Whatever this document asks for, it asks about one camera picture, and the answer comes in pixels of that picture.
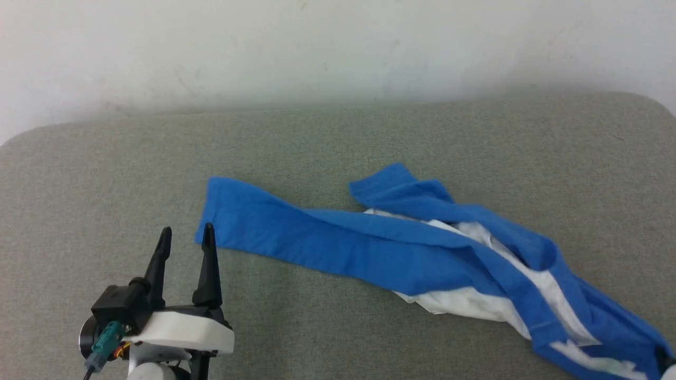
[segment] white wall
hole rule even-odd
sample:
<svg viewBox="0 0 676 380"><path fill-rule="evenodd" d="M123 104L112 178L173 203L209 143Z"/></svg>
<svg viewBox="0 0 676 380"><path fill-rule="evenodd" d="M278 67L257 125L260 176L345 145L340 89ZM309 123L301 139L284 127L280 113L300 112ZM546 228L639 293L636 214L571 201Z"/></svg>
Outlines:
<svg viewBox="0 0 676 380"><path fill-rule="evenodd" d="M632 91L674 0L0 0L0 143L91 118Z"/></svg>

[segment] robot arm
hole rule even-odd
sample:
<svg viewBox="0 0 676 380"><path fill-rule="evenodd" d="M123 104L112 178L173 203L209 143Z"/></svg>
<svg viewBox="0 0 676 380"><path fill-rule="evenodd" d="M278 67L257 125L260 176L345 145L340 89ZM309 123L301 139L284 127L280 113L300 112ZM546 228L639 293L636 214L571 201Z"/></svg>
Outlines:
<svg viewBox="0 0 676 380"><path fill-rule="evenodd" d="M171 237L171 228L166 227L143 278L134 278L125 287L110 285L92 306L93 315L79 339L80 352L87 358L85 379L105 362L121 358L128 361L127 380L207 380L210 359L233 352L235 334L221 309L214 227L207 224L204 229L201 272L191 305L166 306L162 298ZM110 326L124 332L107 333L103 327ZM119 347L109 352L102 347L110 347L111 339L117 339L113 346ZM190 371L162 364L174 360L187 361Z"/></svg>

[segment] cable connector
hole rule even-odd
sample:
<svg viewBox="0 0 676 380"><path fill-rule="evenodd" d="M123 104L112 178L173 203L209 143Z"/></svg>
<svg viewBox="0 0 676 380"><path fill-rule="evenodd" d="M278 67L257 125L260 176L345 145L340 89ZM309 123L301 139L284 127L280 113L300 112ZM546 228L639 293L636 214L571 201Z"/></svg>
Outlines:
<svg viewBox="0 0 676 380"><path fill-rule="evenodd" d="M91 347L91 354L85 360L84 367L88 370L93 369L95 373L101 372L110 355L120 345L123 337L124 326L122 323L116 321L108 323L99 335L99 339Z"/></svg>

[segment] blue fabric garment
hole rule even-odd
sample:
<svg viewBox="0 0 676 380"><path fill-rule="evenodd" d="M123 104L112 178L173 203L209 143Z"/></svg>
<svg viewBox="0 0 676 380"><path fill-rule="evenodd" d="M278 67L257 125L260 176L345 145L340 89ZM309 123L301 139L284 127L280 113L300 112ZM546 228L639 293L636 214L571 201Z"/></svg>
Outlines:
<svg viewBox="0 0 676 380"><path fill-rule="evenodd" d="M556 245L478 205L456 204L439 181L418 181L394 164L350 184L367 208L419 220L478 222L533 270L552 273L587 330L602 344L581 349L594 358L636 363L648 379L659 379L655 347L668 344L650 325L576 277ZM414 220L332 210L296 208L247 183L228 178L208 182L207 199L195 234L204 225L216 243L270 256L306 268L362 279L406 295L474 287L509 298L526 324L533 349L580 379L621 379L575 364L550 347L569 336L540 290L509 261L462 235Z"/></svg>

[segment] gray fabric surface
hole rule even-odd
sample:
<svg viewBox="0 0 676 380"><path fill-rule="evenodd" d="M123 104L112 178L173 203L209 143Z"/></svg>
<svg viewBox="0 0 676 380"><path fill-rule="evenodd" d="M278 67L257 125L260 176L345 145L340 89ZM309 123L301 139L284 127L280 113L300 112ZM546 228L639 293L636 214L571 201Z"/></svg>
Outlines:
<svg viewBox="0 0 676 380"><path fill-rule="evenodd" d="M80 379L91 304L174 229L165 296L190 300L206 180L360 211L347 182L401 161L549 235L582 278L676 343L676 120L630 94L139 118L59 125L0 148L0 379ZM235 354L219 379L568 379L507 324L221 250ZM124 379L114 362L93 379Z"/></svg>

